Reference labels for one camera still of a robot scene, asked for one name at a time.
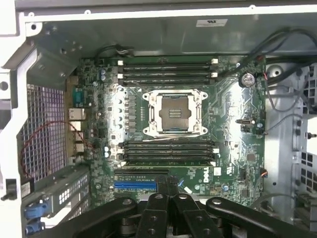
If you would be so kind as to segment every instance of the cpu socket bracket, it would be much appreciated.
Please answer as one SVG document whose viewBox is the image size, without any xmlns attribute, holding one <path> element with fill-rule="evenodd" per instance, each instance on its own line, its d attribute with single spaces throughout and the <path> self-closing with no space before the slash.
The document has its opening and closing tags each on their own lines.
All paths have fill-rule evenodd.
<svg viewBox="0 0 317 238">
<path fill-rule="evenodd" d="M 154 90 L 143 94 L 149 101 L 149 126 L 143 133 L 152 137 L 196 137 L 206 134 L 202 126 L 202 101 L 208 94 L 197 89 Z"/>
</svg>

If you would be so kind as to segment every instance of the black cable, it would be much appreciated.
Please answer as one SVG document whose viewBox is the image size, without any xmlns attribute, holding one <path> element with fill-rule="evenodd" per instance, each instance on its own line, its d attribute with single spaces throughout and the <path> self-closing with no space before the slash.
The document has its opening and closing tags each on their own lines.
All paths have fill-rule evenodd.
<svg viewBox="0 0 317 238">
<path fill-rule="evenodd" d="M 109 50 L 115 50 L 117 54 L 121 56 L 126 56 L 132 53 L 133 48 L 132 47 L 123 47 L 121 45 L 110 45 L 110 46 L 104 46 L 101 47 L 97 52 L 95 56 L 95 64 L 98 64 L 99 56 L 101 53 Z"/>
<path fill-rule="evenodd" d="M 300 70 L 303 67 L 310 66 L 314 62 L 315 62 L 315 60 L 297 64 L 297 65 L 293 66 L 292 68 L 290 68 L 289 70 L 281 73 L 279 76 L 276 76 L 276 77 L 273 77 L 273 78 L 268 78 L 267 79 L 267 84 L 269 86 L 271 86 L 271 85 L 273 85 L 275 83 L 282 82 L 284 79 L 286 79 L 287 77 L 289 77 L 293 73 L 297 72 L 298 70 Z"/>
<path fill-rule="evenodd" d="M 302 34 L 302 35 L 308 36 L 311 39 L 311 41 L 315 44 L 315 46 L 317 47 L 317 38 L 315 37 L 313 32 L 305 30 L 305 29 L 299 29 L 299 28 L 292 29 L 292 28 L 286 27 L 286 28 L 283 28 L 281 30 L 278 30 L 278 31 L 272 33 L 265 40 L 263 40 L 258 46 L 256 46 L 250 52 L 250 54 L 248 56 L 246 56 L 242 60 L 242 62 L 240 63 L 240 65 L 237 68 L 235 68 L 234 70 L 231 70 L 231 71 L 224 71 L 224 72 L 220 73 L 219 75 L 222 77 L 226 77 L 226 76 L 229 76 L 231 74 L 235 74 L 235 73 L 239 72 L 242 68 L 247 66 L 251 61 L 255 60 L 258 56 L 260 56 L 260 55 L 265 56 L 266 54 L 270 54 L 273 51 L 276 51 L 277 49 L 279 49 L 286 42 L 286 40 L 293 34 Z M 280 39 L 283 39 L 282 42 L 280 42 L 272 50 L 263 54 L 263 50 L 265 48 L 276 43 Z"/>
</svg>

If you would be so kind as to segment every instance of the capacitor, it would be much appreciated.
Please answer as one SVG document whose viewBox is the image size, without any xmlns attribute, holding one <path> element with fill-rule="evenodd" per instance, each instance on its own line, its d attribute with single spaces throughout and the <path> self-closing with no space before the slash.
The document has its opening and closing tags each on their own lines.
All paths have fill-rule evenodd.
<svg viewBox="0 0 317 238">
<path fill-rule="evenodd" d="M 243 87 L 243 88 L 249 88 L 253 86 L 255 83 L 256 83 L 256 78 L 250 73 L 246 73 L 242 75 L 242 77 L 239 79 L 239 85 L 240 87 Z"/>
<path fill-rule="evenodd" d="M 222 191 L 228 192 L 229 191 L 229 186 L 226 184 L 221 185 Z"/>
</svg>

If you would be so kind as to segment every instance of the chip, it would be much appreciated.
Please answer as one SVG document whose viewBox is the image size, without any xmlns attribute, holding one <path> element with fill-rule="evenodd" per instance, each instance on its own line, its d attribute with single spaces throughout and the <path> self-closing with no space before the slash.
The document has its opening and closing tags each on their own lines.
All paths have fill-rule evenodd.
<svg viewBox="0 0 317 238">
<path fill-rule="evenodd" d="M 247 154 L 247 161 L 255 161 L 256 155 L 255 154 Z"/>
</svg>

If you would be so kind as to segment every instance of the black pcie slot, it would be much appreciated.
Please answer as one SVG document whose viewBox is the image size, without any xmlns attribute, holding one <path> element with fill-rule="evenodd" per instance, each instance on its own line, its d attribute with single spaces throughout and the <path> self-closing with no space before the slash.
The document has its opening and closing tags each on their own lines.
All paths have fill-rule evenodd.
<svg viewBox="0 0 317 238">
<path fill-rule="evenodd" d="M 205 156 L 211 155 L 212 152 L 209 150 L 124 150 L 126 156 Z"/>
<path fill-rule="evenodd" d="M 199 141 L 199 140 L 188 140 L 188 141 L 151 141 L 151 142 L 140 142 L 140 141 L 125 141 L 123 143 L 119 143 L 119 147 L 121 148 L 201 148 L 201 147 L 210 147 L 215 146 L 215 143 L 212 141 Z"/>
<path fill-rule="evenodd" d="M 124 156 L 126 162 L 180 162 L 180 161 L 212 161 L 213 157 L 209 156 Z"/>
<path fill-rule="evenodd" d="M 155 170 L 141 170 L 141 169 L 117 169 L 114 170 L 114 175 L 118 176 L 124 176 L 124 175 L 168 175 L 169 170 L 160 170 L 160 169 L 155 169 Z"/>
</svg>

